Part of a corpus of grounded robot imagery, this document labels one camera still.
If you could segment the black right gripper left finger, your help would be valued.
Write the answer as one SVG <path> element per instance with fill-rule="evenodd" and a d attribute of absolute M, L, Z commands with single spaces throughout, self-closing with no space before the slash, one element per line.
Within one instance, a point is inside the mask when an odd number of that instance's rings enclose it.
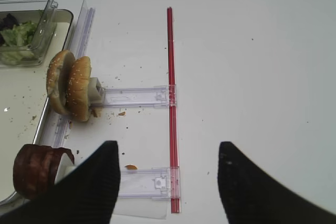
<path fill-rule="evenodd" d="M 120 180 L 118 144 L 105 141 L 52 189 L 1 216 L 1 223 L 109 223 Z"/>

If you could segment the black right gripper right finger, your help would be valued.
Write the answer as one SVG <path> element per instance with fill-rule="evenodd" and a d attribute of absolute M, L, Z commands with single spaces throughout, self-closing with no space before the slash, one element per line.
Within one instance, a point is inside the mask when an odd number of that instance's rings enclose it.
<path fill-rule="evenodd" d="M 335 214 L 307 201 L 221 142 L 217 184 L 229 223 L 335 223 Z"/>

